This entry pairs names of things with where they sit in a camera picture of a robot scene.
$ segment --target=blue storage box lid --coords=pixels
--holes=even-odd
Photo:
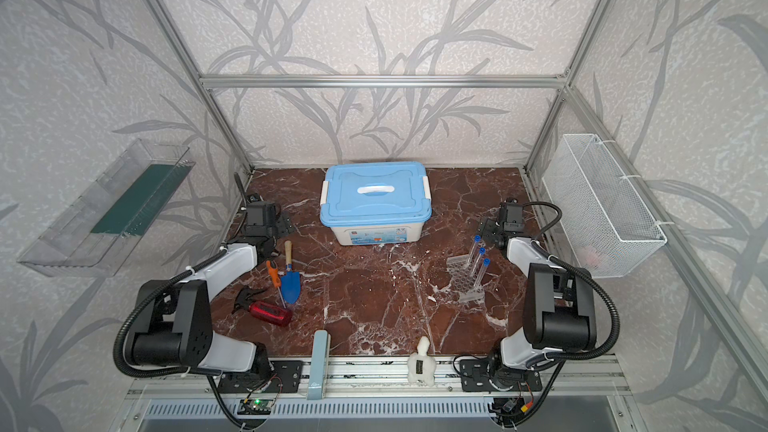
[[[418,162],[334,166],[322,189],[320,221],[327,227],[393,226],[432,215],[426,169]]]

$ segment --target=white wire mesh basket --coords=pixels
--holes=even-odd
[[[623,277],[667,243],[626,173],[595,134],[563,134],[542,177],[578,264]]]

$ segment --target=white lid handle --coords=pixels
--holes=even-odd
[[[394,192],[395,188],[392,186],[365,186],[359,187],[357,193],[367,194],[369,192]]]

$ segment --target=test tube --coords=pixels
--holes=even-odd
[[[477,252],[478,248],[481,247],[481,241],[482,238],[479,235],[475,235],[475,237],[472,239],[472,246],[469,248],[469,254],[467,255],[467,262],[465,267],[469,267],[472,264],[472,261],[475,259],[475,252]]]
[[[482,264],[482,260],[485,258],[485,247],[480,247],[478,249],[478,254],[475,255],[474,260],[472,261],[472,268],[469,269],[469,276],[475,277],[475,274],[477,273],[478,269],[480,268],[480,264]]]
[[[480,282],[482,282],[482,276],[485,275],[485,271],[488,270],[488,266],[491,264],[490,258],[484,258],[482,261],[482,265],[480,266],[480,270],[478,271],[478,276],[475,279],[475,284],[472,286],[472,290],[480,287]]]

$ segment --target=brown marble tabletop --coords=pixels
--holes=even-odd
[[[486,354],[493,343],[522,325],[525,277],[492,249],[483,279],[484,302],[457,302],[446,258],[466,254],[480,217],[494,217],[506,197],[526,202],[516,168],[428,168],[432,217],[418,242],[341,246],[320,223],[320,190],[325,170],[260,169],[248,187],[278,202],[297,232],[293,267],[301,273],[301,296],[293,321],[280,328],[240,311],[232,314],[243,285],[270,287],[258,298],[280,304],[266,266],[242,275],[211,304],[214,330],[232,338],[262,342],[271,356],[312,354],[312,336],[329,331],[331,354],[410,354],[421,336],[430,354]],[[526,232],[538,232],[525,210]],[[285,258],[275,258],[285,268]]]

